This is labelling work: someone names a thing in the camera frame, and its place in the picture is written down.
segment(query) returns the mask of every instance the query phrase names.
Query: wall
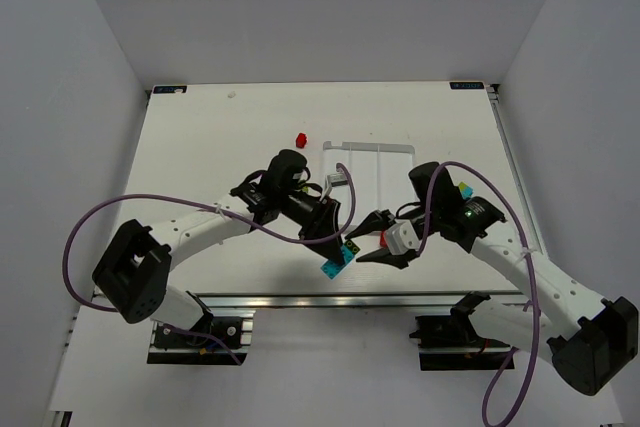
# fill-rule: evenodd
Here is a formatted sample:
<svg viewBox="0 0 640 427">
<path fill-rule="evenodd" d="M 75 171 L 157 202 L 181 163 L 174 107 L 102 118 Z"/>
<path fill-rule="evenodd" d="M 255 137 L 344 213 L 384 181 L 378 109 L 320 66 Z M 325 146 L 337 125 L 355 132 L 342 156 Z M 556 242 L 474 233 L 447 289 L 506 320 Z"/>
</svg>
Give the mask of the wall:
<svg viewBox="0 0 640 427">
<path fill-rule="evenodd" d="M 123 188 L 145 99 L 95 0 L 0 10 L 0 425 L 35 426 L 77 309 L 60 274 L 66 235 Z M 85 294 L 109 217 L 73 256 Z"/>
<path fill-rule="evenodd" d="M 544 0 L 97 0 L 145 87 L 500 81 Z"/>
<path fill-rule="evenodd" d="M 640 0 L 547 0 L 502 87 L 553 259 L 636 305 L 639 59 Z M 640 361 L 613 386 L 626 422 L 640 425 Z"/>
</svg>

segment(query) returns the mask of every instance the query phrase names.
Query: purple cable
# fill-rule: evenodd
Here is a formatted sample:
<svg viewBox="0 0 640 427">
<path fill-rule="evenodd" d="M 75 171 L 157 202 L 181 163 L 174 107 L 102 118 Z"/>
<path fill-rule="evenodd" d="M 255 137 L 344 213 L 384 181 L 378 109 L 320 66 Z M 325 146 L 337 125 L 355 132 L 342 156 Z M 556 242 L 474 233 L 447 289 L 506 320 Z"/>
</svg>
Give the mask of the purple cable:
<svg viewBox="0 0 640 427">
<path fill-rule="evenodd" d="M 474 168 L 469 167 L 468 165 L 460 162 L 448 161 L 448 162 L 443 162 L 436 168 L 429 182 L 429 188 L 427 189 L 427 198 L 426 198 L 424 231 L 422 232 L 422 242 L 420 243 L 420 247 L 418 248 L 418 252 L 417 252 L 418 255 L 421 255 L 422 252 L 424 252 L 424 249 L 427 245 L 427 238 L 429 235 L 429 223 L 431 219 L 431 200 L 433 197 L 433 188 L 435 186 L 435 180 L 440 174 L 440 172 L 442 172 L 447 166 L 459 167 L 463 170 L 466 170 L 467 172 L 472 173 L 473 175 L 478 177 L 482 182 L 484 182 L 484 184 L 487 187 L 489 187 L 489 189 L 491 189 L 491 191 L 496 195 L 496 197 L 500 199 L 500 202 L 504 204 L 505 208 L 509 212 L 509 215 L 513 219 L 516 229 L 518 230 L 518 235 L 520 236 L 520 242 L 522 243 L 522 247 L 524 249 L 528 249 L 529 243 L 527 242 L 527 236 L 524 232 L 524 228 L 522 227 L 522 223 L 520 222 L 520 219 L 518 219 L 518 216 L 516 215 L 515 211 L 513 210 L 513 208 L 507 201 L 507 199 L 504 197 L 504 195 L 502 195 L 500 191 L 496 188 L 496 186 L 493 185 L 491 181 L 489 181 L 489 179 L 487 179 L 484 175 L 482 175 L 480 172 L 478 172 Z M 531 356 L 529 357 L 529 364 L 527 365 L 527 371 L 525 373 L 524 380 L 522 381 L 522 387 L 520 387 L 520 392 L 518 392 L 518 396 L 516 397 L 516 400 L 514 401 L 513 406 L 511 407 L 511 410 L 509 410 L 509 412 L 507 413 L 507 415 L 502 421 L 498 422 L 495 425 L 492 425 L 489 423 L 489 419 L 487 417 L 487 407 L 489 406 L 489 399 L 491 397 L 491 392 L 493 391 L 493 388 L 495 387 L 496 383 L 500 379 L 500 376 L 505 371 L 505 369 L 507 368 L 507 365 L 513 358 L 513 355 L 518 351 L 518 349 L 512 348 L 507 354 L 504 362 L 496 372 L 496 375 L 493 377 L 493 379 L 491 379 L 491 382 L 489 382 L 487 391 L 485 392 L 484 398 L 482 399 L 482 421 L 484 422 L 485 427 L 506 427 L 507 425 L 509 425 L 509 423 L 513 420 L 513 418 L 518 413 L 518 410 L 520 410 L 522 403 L 524 402 L 524 399 L 527 395 L 527 391 L 529 390 L 529 386 L 531 385 L 533 372 L 536 367 L 536 359 L 538 357 L 538 347 L 540 342 L 540 305 L 538 303 L 538 288 L 536 285 L 535 270 L 533 267 L 533 260 L 531 259 L 530 254 L 525 255 L 525 261 L 527 263 L 527 271 L 529 273 L 529 287 L 531 289 L 531 305 L 533 306 L 533 338 L 531 341 Z"/>
<path fill-rule="evenodd" d="M 206 210 L 208 212 L 214 212 L 214 213 L 220 213 L 226 217 L 230 217 L 232 219 L 236 219 L 240 222 L 244 222 L 245 224 L 250 225 L 251 227 L 253 227 L 256 230 L 261 230 L 262 232 L 264 232 L 265 234 L 269 234 L 272 237 L 275 237 L 276 239 L 282 240 L 283 242 L 288 242 L 290 244 L 301 244 L 301 245 L 316 245 L 316 244 L 323 244 L 325 242 L 329 242 L 333 239 L 336 239 L 338 237 L 340 237 L 351 225 L 351 222 L 353 221 L 353 216 L 356 213 L 356 189 L 355 186 L 353 185 L 353 178 L 351 177 L 351 174 L 349 173 L 349 170 L 347 170 L 347 168 L 344 166 L 344 164 L 341 163 L 337 163 L 336 164 L 336 169 L 341 170 L 342 173 L 345 175 L 345 177 L 347 178 L 347 183 L 349 184 L 349 190 L 351 192 L 351 210 L 349 211 L 349 217 L 347 218 L 347 221 L 344 223 L 344 225 L 338 229 L 338 231 L 334 232 L 331 235 L 328 235 L 326 237 L 322 237 L 320 239 L 309 239 L 309 240 L 303 240 L 303 239 L 291 239 L 289 237 L 285 237 L 282 234 L 279 234 L 277 232 L 274 232 L 273 230 L 267 229 L 266 227 L 263 227 L 260 224 L 256 224 L 254 221 L 249 220 L 243 216 L 241 216 L 240 214 L 236 214 L 235 212 L 232 212 L 230 210 L 226 210 L 226 209 L 222 209 L 218 206 L 215 205 L 208 205 L 208 204 L 202 204 L 200 202 L 194 202 L 191 200 L 185 200 L 185 199 L 179 199 L 176 197 L 168 197 L 166 195 L 156 195 L 156 194 L 127 194 L 127 195 L 121 195 L 119 197 L 114 197 L 113 199 L 109 199 L 109 200 L 105 200 L 104 202 L 101 202 L 100 204 L 96 205 L 95 207 L 93 207 L 91 210 L 89 210 L 86 214 L 84 214 L 80 220 L 78 220 L 78 222 L 76 222 L 76 225 L 73 226 L 73 229 L 71 229 L 71 233 L 69 234 L 69 237 L 67 238 L 67 242 L 64 246 L 64 252 L 62 254 L 62 279 L 64 281 L 64 285 L 67 288 L 67 291 L 69 292 L 69 294 L 71 295 L 71 297 L 73 297 L 77 302 L 79 302 L 80 304 L 86 306 L 86 307 L 90 307 L 92 309 L 96 309 L 96 310 L 101 310 L 102 312 L 117 312 L 117 310 L 113 307 L 105 307 L 99 304 L 94 304 L 93 302 L 89 302 L 86 299 L 83 299 L 80 294 L 78 294 L 76 292 L 76 290 L 73 288 L 73 285 L 71 285 L 71 279 L 69 278 L 69 255 L 71 253 L 71 246 L 73 245 L 73 241 L 76 238 L 76 235 L 78 235 L 78 231 L 80 230 L 80 228 L 84 225 L 84 223 L 89 220 L 89 218 L 94 215 L 96 212 L 104 209 L 105 207 L 108 207 L 109 205 L 115 204 L 117 202 L 122 202 L 125 200 L 133 200 L 133 199 L 147 199 L 147 200 L 160 200 L 163 202 L 170 202 L 173 204 L 181 204 L 181 205 L 187 205 L 189 207 L 195 207 L 197 209 L 201 209 L 201 210 Z M 223 346 L 224 348 L 224 344 L 220 341 L 217 341 L 220 345 Z"/>
<path fill-rule="evenodd" d="M 242 365 L 242 362 L 240 362 L 240 359 L 238 359 L 236 354 L 233 353 L 233 350 L 231 350 L 227 346 L 227 344 L 222 342 L 222 340 L 220 340 L 218 337 L 216 337 L 213 334 L 205 334 L 203 332 L 191 332 L 190 330 L 180 329 L 180 328 L 175 327 L 175 326 L 173 326 L 171 324 L 162 324 L 162 327 L 163 328 L 166 327 L 167 329 L 169 329 L 172 332 L 175 332 L 176 334 L 188 335 L 190 337 L 202 337 L 203 339 L 213 340 L 216 344 L 218 344 L 220 347 L 222 347 L 224 350 L 227 351 L 227 354 L 229 354 L 229 356 L 233 359 L 233 361 L 236 364 Z"/>
</svg>

